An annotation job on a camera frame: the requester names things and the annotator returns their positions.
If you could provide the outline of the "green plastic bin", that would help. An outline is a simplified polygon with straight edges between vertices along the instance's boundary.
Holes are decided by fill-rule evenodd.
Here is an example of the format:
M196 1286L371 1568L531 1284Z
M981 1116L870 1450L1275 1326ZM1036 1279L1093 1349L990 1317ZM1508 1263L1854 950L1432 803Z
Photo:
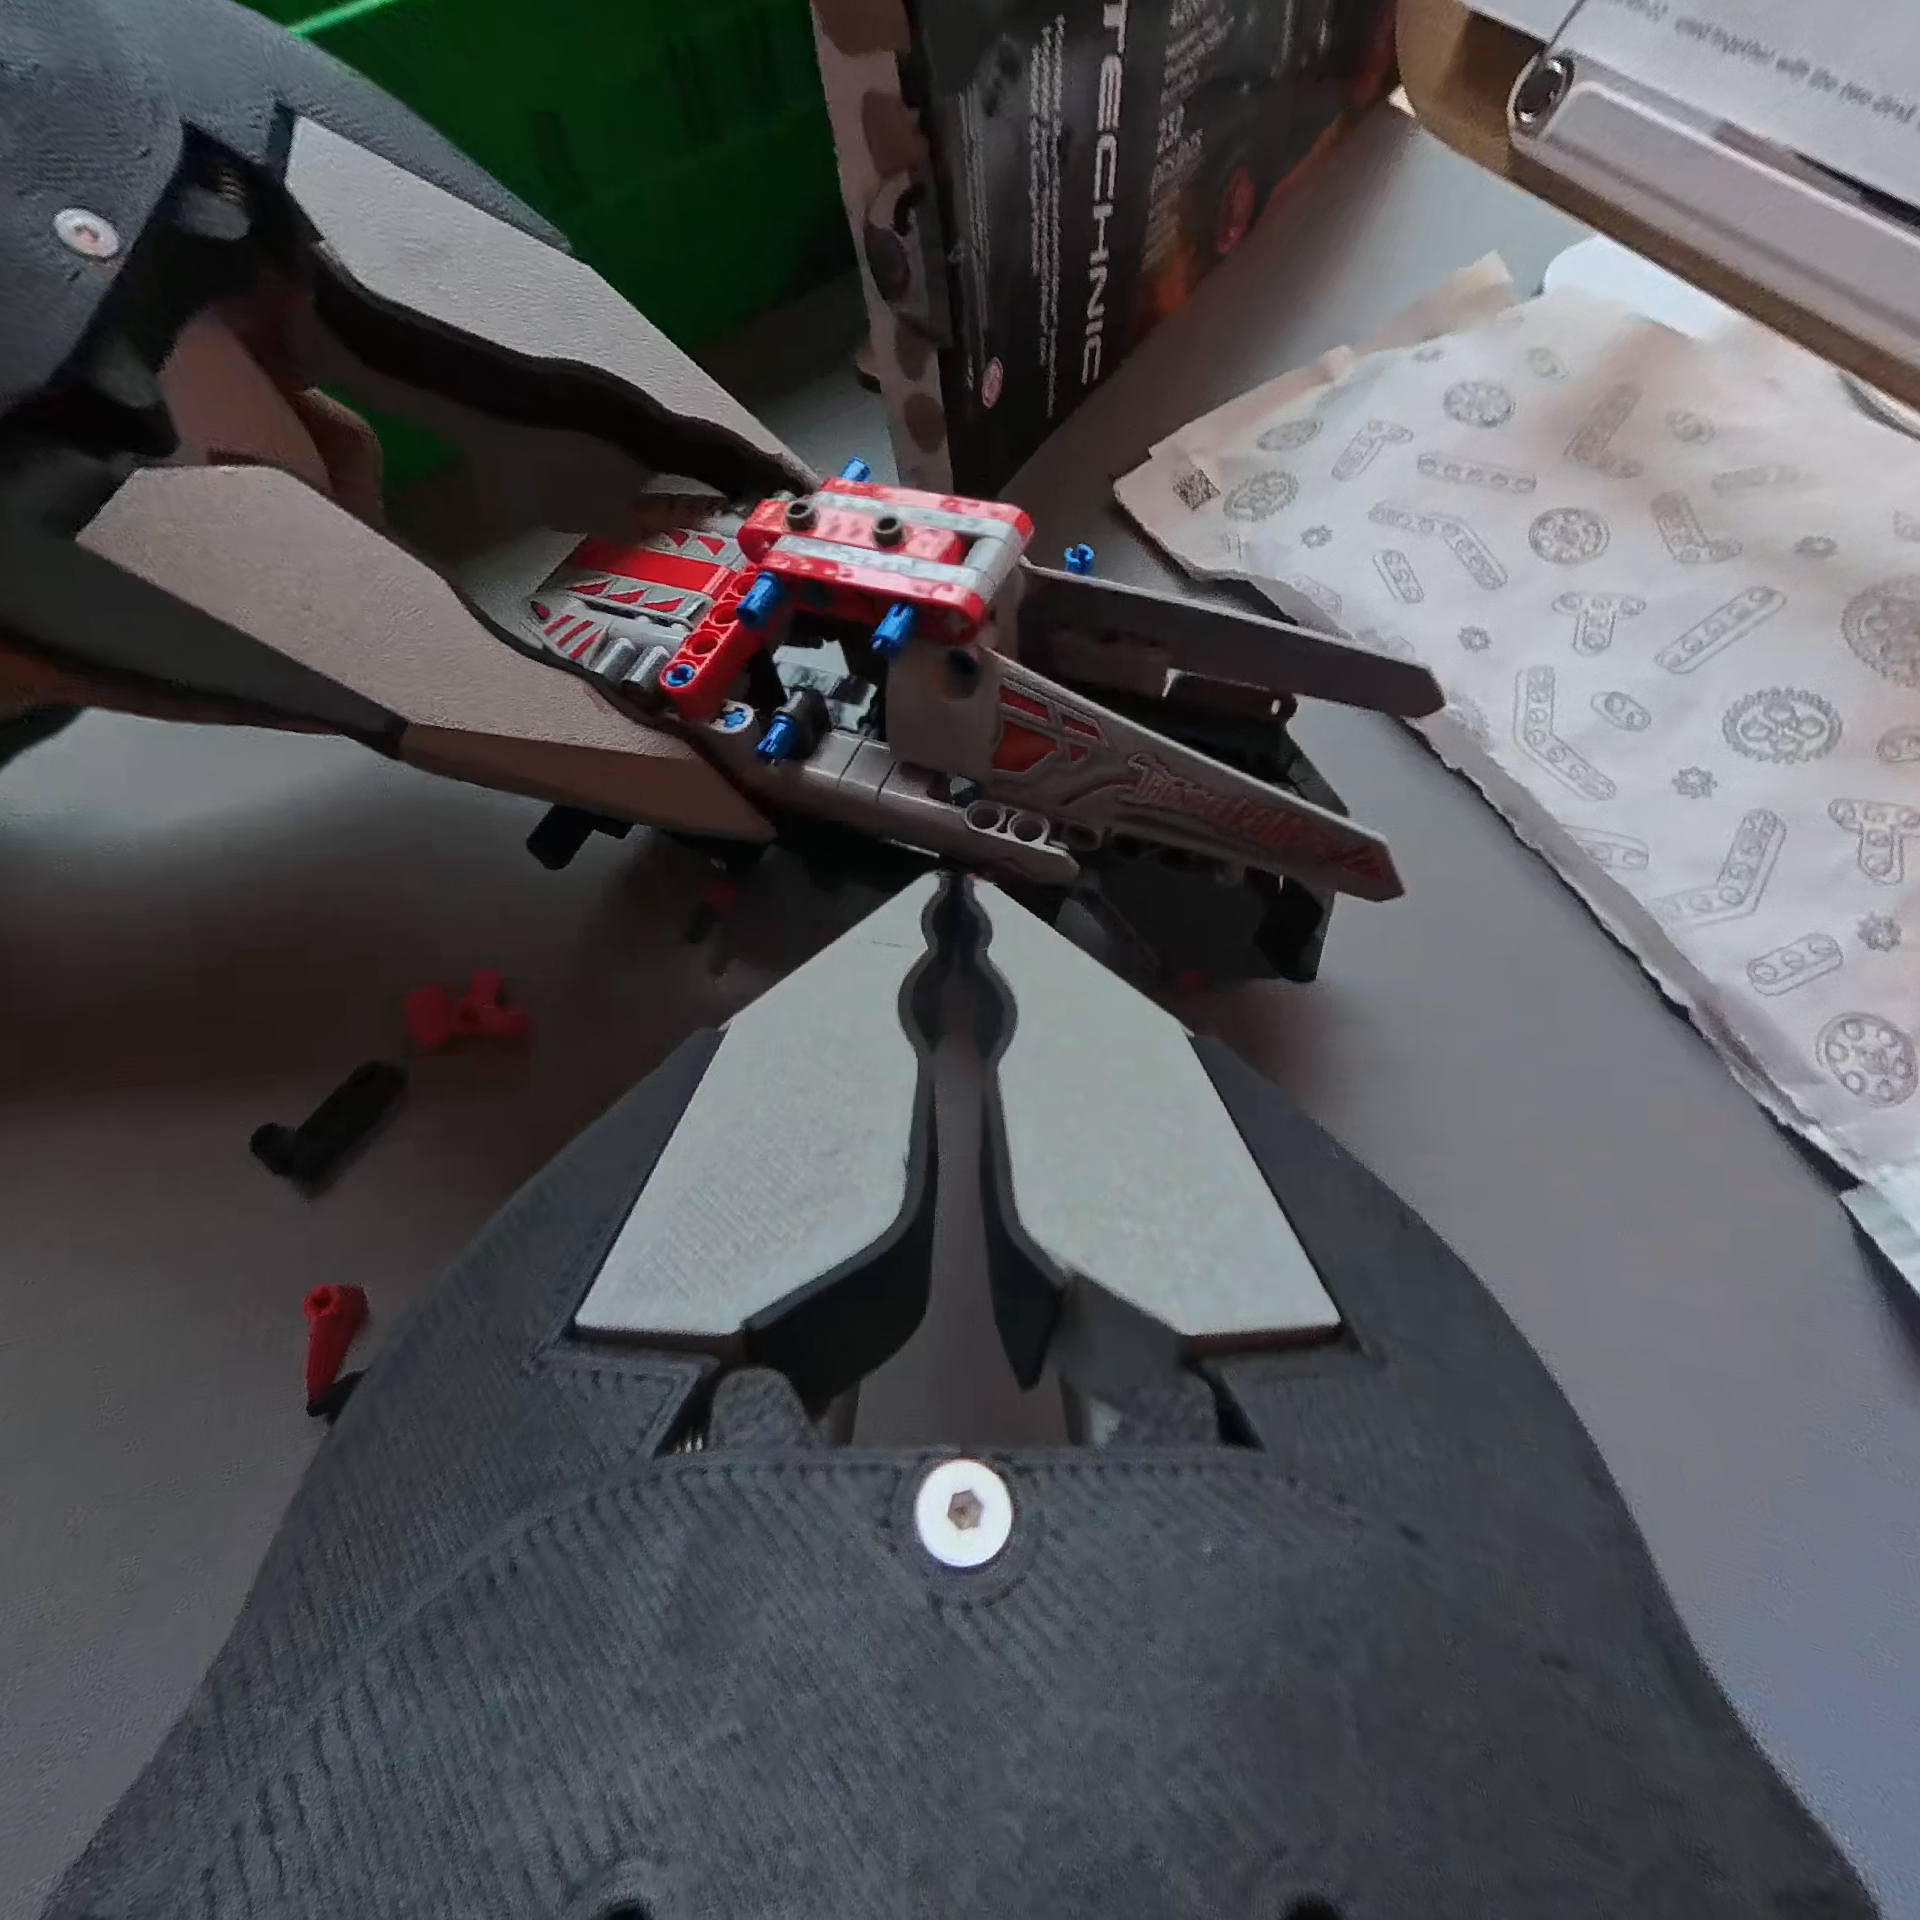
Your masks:
M867 338L802 3L263 3L564 231L750 403Z

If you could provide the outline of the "black lego set box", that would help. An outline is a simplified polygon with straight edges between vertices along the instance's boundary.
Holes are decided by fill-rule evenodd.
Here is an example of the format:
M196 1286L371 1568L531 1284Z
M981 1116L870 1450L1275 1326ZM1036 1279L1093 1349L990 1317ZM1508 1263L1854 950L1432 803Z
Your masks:
M1390 3L814 3L898 476L994 496L1396 78Z

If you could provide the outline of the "white sheet on metal stand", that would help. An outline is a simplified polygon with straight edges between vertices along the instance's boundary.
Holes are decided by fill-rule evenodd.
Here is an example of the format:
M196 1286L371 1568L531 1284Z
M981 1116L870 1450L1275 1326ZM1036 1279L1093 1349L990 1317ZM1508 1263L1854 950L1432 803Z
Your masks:
M1399 3L1453 152L1917 403L1916 3Z

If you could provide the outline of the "black angled lego connector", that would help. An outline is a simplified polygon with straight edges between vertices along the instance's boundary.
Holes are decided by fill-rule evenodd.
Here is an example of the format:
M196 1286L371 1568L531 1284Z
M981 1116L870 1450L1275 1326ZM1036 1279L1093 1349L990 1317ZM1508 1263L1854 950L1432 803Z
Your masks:
M261 1123L248 1154L274 1179L319 1194L394 1123L407 1090L399 1062L360 1062L303 1120Z

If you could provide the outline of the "red grey lego vehicle model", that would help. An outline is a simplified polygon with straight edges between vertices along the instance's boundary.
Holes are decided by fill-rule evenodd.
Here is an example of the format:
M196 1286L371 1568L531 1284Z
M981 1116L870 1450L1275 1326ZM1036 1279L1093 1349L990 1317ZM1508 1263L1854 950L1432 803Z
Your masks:
M690 746L815 882L910 856L1079 903L1160 982L1309 981L1402 869L1290 736L1300 696L1421 718L1410 661L1026 556L1012 502L886 487L667 499L571 540L514 631Z

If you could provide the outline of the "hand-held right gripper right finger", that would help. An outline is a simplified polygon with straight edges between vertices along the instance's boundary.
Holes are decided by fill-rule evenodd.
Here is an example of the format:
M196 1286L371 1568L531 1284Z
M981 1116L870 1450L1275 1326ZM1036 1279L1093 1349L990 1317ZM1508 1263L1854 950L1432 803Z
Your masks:
M994 885L968 887L968 984L994 1326L1074 1444L1206 1359L1340 1339L1189 1026Z

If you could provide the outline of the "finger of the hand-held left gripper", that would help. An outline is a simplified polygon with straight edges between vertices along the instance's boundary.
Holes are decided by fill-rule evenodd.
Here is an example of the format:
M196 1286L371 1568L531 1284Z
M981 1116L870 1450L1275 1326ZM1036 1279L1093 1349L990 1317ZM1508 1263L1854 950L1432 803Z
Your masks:
M301 347L325 386L450 440L503 502L722 499L821 476L575 255L298 118Z
M371 431L271 371L259 325L208 311L160 365L184 461L132 470L77 534L170 613L155 676L303 724L363 726L414 768L727 842L765 815L692 747L498 637L386 536Z

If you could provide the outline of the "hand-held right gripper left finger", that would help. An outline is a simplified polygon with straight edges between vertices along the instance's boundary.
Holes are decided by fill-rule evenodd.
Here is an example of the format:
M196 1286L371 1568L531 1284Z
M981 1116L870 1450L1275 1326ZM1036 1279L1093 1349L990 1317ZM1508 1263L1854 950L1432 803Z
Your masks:
M711 1040L575 1332L764 1366L811 1410L900 1350L927 1306L946 903L915 879Z

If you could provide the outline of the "person's left hand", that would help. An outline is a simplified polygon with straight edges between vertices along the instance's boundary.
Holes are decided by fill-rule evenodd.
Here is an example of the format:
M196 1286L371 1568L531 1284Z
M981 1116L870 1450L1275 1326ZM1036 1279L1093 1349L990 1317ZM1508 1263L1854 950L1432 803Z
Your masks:
M3 637L3 696L5 712L76 707L166 724L346 736L391 758L399 756L404 738L403 720L389 710L374 710L371 723L286 710L247 695L180 686L115 666L45 653L11 634Z

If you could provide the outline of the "printed paper bag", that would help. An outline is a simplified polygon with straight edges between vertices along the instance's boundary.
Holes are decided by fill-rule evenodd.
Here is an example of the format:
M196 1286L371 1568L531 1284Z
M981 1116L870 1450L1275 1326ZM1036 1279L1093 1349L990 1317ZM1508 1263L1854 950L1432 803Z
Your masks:
M1427 667L1439 756L1916 1214L1916 439L1759 327L1488 255L1114 491L1190 576Z

